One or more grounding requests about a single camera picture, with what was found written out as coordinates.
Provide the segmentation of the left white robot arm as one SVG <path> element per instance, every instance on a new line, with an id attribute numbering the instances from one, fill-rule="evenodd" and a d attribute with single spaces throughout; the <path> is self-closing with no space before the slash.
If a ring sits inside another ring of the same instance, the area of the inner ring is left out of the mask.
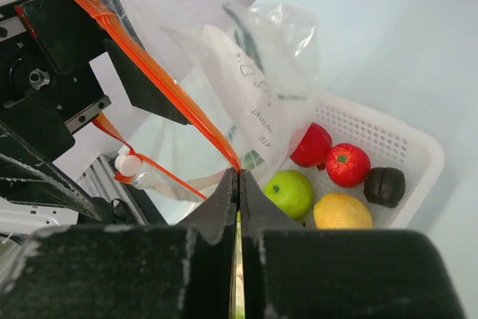
<path id="1" fill-rule="evenodd" d="M 154 223 L 145 196 L 114 181 L 100 157 L 89 195 L 54 162 L 111 103 L 90 62 L 107 54 L 131 104 L 184 125 L 187 118 L 76 0 L 1 0 L 1 233 L 71 223 Z"/>

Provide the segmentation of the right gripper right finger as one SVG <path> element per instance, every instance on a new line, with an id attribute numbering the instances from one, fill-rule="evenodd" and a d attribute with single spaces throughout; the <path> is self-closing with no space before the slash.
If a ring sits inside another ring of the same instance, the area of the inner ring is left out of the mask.
<path id="1" fill-rule="evenodd" d="M 409 230 L 315 230 L 239 176 L 248 318 L 463 318 L 444 262 Z"/>

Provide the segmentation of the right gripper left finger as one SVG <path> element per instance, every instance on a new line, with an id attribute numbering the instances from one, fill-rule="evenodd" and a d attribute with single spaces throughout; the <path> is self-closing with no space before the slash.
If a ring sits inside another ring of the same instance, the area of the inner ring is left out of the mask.
<path id="1" fill-rule="evenodd" d="M 232 318 L 238 176 L 174 226 L 35 232 L 1 285 L 3 318 Z"/>

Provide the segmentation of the clear orange zip bag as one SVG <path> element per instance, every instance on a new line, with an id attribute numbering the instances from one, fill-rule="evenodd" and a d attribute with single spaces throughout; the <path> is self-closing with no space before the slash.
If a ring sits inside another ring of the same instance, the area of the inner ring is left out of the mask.
<path id="1" fill-rule="evenodd" d="M 100 0 L 76 0 L 187 118 L 149 113 L 116 178 L 165 199 L 200 202 L 227 170 L 265 183 L 311 123 L 317 21 L 287 4 L 120 0 L 142 49 Z"/>

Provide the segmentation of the dark purple fruit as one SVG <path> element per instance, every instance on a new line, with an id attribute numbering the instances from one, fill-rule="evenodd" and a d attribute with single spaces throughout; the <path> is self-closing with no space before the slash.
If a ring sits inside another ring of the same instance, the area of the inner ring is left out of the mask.
<path id="1" fill-rule="evenodd" d="M 394 167 L 374 167 L 364 180 L 363 194 L 369 203 L 396 208 L 404 197 L 405 189 L 403 171 Z"/>

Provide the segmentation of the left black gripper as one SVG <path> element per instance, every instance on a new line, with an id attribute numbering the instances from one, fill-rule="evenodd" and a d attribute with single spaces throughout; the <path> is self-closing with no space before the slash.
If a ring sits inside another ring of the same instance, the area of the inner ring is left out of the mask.
<path id="1" fill-rule="evenodd" d="M 144 49 L 120 0 L 100 0 Z M 130 103 L 175 123 L 187 118 L 73 0 L 1 6 L 1 121 L 54 161 L 79 129 L 111 102 L 90 62 L 106 52 Z"/>

